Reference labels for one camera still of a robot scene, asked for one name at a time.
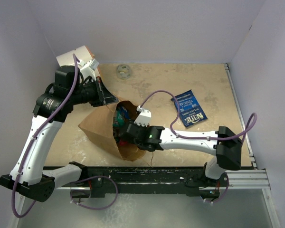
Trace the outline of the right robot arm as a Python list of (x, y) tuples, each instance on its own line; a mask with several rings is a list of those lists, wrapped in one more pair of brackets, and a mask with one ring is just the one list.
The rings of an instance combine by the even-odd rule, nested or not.
[(183, 149), (212, 155), (201, 177), (207, 186), (214, 185), (225, 171), (241, 169), (242, 141), (225, 126), (210, 132), (173, 133), (171, 129), (162, 126), (144, 127), (128, 122), (120, 129), (119, 137), (149, 152)]

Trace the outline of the red snack packet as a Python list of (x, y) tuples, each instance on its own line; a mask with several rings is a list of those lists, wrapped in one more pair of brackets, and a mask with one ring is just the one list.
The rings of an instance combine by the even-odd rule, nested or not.
[(119, 145), (120, 145), (120, 146), (125, 146), (125, 145), (127, 145), (127, 144), (128, 144), (127, 141), (123, 141), (123, 140), (120, 140), (120, 141), (119, 141)]

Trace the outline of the brown paper bag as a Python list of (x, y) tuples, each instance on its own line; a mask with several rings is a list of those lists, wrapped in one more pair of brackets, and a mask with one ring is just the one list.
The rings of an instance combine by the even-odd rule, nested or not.
[(134, 162), (142, 159), (146, 151), (131, 143), (125, 146), (119, 145), (121, 139), (119, 139), (118, 133), (121, 127), (113, 127), (114, 113), (119, 106), (123, 106), (128, 110), (130, 120), (135, 120), (138, 116), (136, 112), (138, 104), (136, 102), (118, 99), (117, 103), (97, 107), (78, 127), (85, 133), (91, 143), (102, 150), (102, 155), (111, 155), (120, 161)]

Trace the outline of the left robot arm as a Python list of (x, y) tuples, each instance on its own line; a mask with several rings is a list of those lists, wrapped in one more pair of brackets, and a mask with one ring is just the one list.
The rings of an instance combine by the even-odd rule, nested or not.
[(75, 105), (89, 103), (93, 107), (117, 102), (104, 86), (96, 66), (61, 66), (55, 81), (47, 86), (33, 110), (30, 133), (16, 165), (0, 177), (0, 185), (34, 202), (46, 201), (56, 188), (71, 182), (84, 186), (88, 182), (87, 167), (70, 162), (44, 172), (44, 164), (52, 142)]

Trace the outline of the teal snack packet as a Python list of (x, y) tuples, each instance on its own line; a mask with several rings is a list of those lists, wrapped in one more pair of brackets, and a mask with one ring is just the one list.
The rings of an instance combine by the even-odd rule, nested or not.
[(117, 107), (117, 109), (115, 110), (114, 113), (114, 117), (113, 117), (113, 127), (114, 128), (120, 128), (122, 126), (124, 126), (124, 124), (129, 121), (130, 115), (128, 110), (123, 107), (123, 106), (119, 106)]

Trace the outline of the blue chips bag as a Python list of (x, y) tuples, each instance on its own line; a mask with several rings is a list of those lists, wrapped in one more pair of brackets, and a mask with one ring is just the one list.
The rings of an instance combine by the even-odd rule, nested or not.
[(192, 90), (176, 95), (175, 97), (180, 107), (179, 118), (186, 128), (208, 119)]

